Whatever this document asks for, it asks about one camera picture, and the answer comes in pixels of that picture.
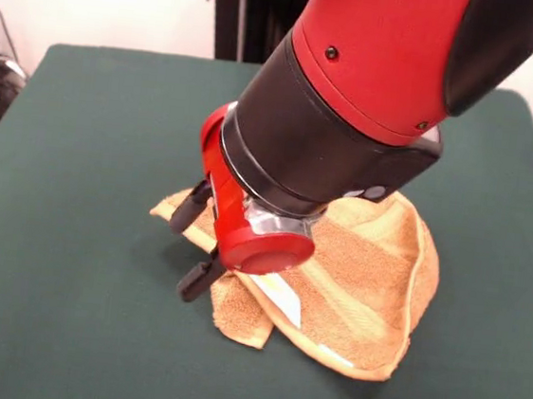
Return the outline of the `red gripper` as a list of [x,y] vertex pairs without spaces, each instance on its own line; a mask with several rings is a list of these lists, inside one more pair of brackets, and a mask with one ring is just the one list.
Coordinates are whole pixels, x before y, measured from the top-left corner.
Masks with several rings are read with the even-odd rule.
[[196,264],[177,284],[183,301],[192,302],[227,269],[261,275],[306,262],[315,251],[312,227],[318,217],[295,218],[258,200],[235,179],[223,154],[222,131],[232,121],[236,103],[217,108],[200,130],[204,179],[185,196],[170,217],[174,233],[184,232],[212,200],[217,247],[210,259]]

